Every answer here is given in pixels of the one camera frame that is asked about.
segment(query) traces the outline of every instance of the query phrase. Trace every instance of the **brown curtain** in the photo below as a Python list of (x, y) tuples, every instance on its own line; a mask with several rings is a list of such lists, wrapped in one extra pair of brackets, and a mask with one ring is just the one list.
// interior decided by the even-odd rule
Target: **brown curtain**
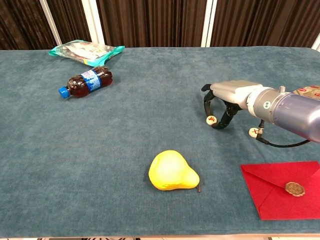
[(97, 0), (107, 45), (199, 47), (207, 0)]
[(0, 0), (0, 50), (52, 49), (55, 45), (39, 1)]
[(91, 42), (81, 0), (47, 0), (47, 3), (63, 44), (77, 39)]
[(320, 0), (218, 0), (211, 47), (312, 47)]

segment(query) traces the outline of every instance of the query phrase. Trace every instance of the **red envelope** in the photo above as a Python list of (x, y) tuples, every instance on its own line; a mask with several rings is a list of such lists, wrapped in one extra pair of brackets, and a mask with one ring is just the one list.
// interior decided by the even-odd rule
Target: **red envelope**
[[(261, 220), (320, 219), (320, 165), (317, 161), (243, 164), (241, 170)], [(303, 196), (285, 190), (304, 187)]]

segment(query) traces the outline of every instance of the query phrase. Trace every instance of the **blue-green fabric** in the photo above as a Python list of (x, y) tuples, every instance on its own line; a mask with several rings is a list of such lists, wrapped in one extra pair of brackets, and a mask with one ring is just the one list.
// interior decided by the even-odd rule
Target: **blue-green fabric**
[[(260, 220), (240, 169), (318, 161), (319, 144), (264, 145), (249, 137), (260, 121), (244, 110), (212, 129), (201, 92), (236, 79), (288, 91), (319, 85), (319, 52), (126, 48), (107, 66), (112, 85), (62, 99), (58, 89), (89, 66), (48, 50), (0, 51), (0, 238), (320, 233), (320, 220)], [(223, 103), (212, 104), (221, 117)], [(268, 123), (263, 136), (303, 140)], [(152, 160), (169, 149), (199, 174), (201, 193), (151, 184)]]

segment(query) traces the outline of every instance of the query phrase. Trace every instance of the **blue bottle cap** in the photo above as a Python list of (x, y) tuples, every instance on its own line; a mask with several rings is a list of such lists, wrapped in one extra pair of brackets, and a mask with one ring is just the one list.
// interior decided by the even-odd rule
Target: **blue bottle cap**
[(59, 93), (64, 99), (70, 97), (70, 93), (65, 86), (59, 88)]

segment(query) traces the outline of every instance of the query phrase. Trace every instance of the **yellow pear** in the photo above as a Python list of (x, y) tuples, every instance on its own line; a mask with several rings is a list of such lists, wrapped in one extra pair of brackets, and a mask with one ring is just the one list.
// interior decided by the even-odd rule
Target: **yellow pear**
[(149, 169), (151, 183), (159, 190), (192, 189), (198, 186), (199, 176), (185, 158), (175, 150), (159, 153)]

